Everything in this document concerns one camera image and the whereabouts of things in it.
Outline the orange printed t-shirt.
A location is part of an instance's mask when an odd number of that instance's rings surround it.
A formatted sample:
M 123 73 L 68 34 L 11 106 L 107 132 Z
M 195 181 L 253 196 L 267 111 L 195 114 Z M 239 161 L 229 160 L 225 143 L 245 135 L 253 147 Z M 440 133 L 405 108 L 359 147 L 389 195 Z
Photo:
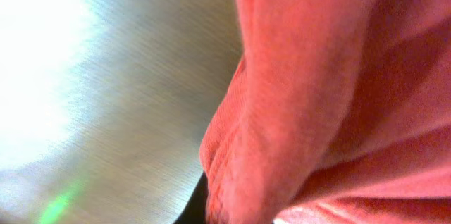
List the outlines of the orange printed t-shirt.
M 449 223 L 450 0 L 236 0 L 208 223 Z

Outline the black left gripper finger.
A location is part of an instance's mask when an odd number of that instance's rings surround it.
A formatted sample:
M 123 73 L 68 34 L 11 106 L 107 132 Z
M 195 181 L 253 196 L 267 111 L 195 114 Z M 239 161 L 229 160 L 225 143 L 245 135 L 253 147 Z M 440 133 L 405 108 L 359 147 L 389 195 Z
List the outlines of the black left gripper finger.
M 202 173 L 185 208 L 173 224 L 206 224 L 208 194 L 207 176 Z

